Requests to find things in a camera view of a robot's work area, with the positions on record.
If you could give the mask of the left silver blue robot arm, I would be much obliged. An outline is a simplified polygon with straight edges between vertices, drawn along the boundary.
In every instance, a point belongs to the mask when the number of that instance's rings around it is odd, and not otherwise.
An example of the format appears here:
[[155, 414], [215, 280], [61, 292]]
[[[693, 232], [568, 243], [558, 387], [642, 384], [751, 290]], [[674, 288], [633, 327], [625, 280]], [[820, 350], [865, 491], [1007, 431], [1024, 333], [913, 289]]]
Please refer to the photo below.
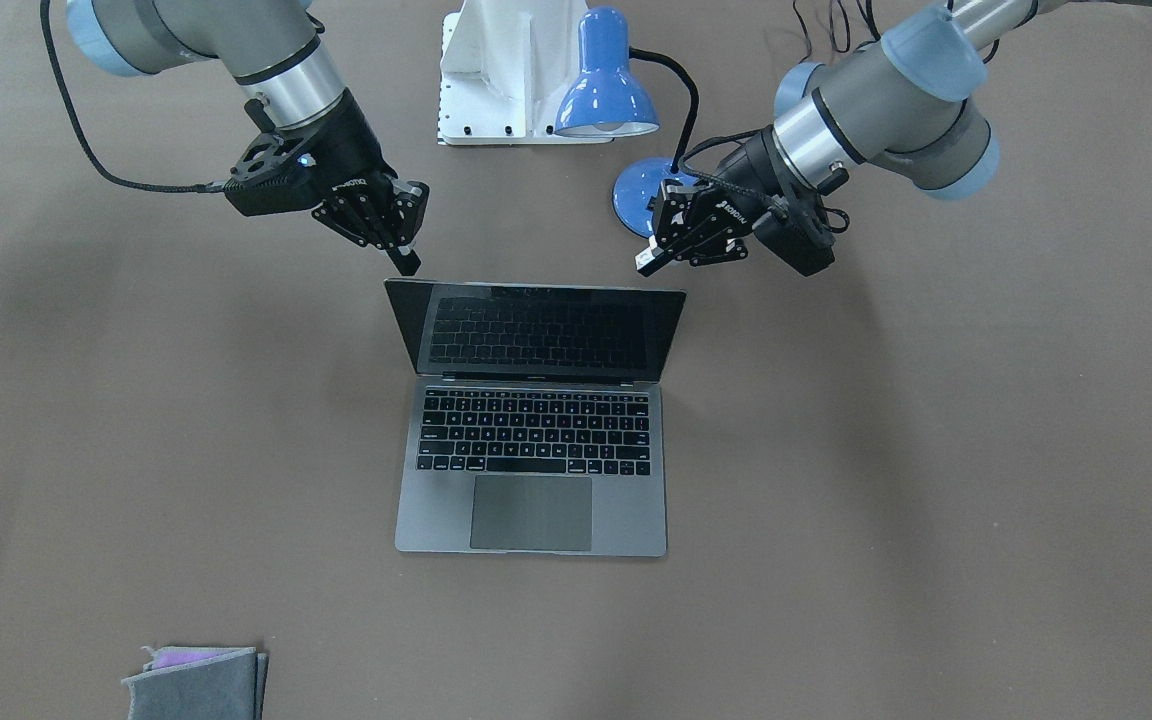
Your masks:
[[732, 143], [714, 170], [682, 161], [691, 184], [664, 179], [637, 272], [745, 258], [753, 237], [797, 273], [835, 260], [838, 234], [824, 196], [870, 164], [940, 200], [964, 199], [995, 176], [1000, 146], [973, 92], [984, 51], [1056, 1], [933, 1], [833, 65], [796, 65], [768, 126], [703, 141]]

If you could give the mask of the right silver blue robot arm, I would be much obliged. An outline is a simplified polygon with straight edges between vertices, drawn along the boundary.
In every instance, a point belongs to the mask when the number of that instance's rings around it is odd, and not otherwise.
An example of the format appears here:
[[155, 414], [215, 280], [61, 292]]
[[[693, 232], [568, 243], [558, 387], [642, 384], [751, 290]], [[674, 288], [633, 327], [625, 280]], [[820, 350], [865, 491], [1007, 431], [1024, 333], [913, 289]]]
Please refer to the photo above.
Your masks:
[[397, 176], [321, 40], [306, 1], [69, 1], [74, 44], [114, 76], [154, 76], [218, 59], [259, 128], [228, 179], [191, 184], [244, 217], [308, 211], [402, 275], [420, 268], [411, 243], [429, 185]]

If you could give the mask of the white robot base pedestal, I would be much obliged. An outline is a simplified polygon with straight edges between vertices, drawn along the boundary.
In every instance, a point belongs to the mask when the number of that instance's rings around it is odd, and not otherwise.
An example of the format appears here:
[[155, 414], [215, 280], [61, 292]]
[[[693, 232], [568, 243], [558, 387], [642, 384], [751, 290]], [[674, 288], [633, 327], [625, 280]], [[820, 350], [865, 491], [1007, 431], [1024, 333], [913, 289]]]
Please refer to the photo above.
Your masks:
[[445, 146], [589, 145], [558, 135], [579, 76], [585, 1], [467, 1], [442, 22], [435, 138]]

